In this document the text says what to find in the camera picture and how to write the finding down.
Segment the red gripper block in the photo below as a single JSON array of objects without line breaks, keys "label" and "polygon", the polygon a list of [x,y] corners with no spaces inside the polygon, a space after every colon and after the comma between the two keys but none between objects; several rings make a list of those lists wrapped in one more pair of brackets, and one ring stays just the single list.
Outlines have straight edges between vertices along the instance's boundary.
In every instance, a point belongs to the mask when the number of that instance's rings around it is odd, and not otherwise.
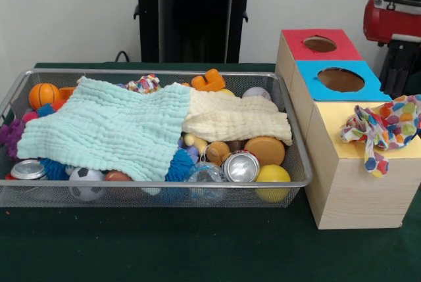
[{"label": "red gripper block", "polygon": [[363,32],[369,41],[389,44],[380,72],[381,90],[386,95],[404,95],[416,60],[416,43],[420,43],[420,7],[368,0]]}]

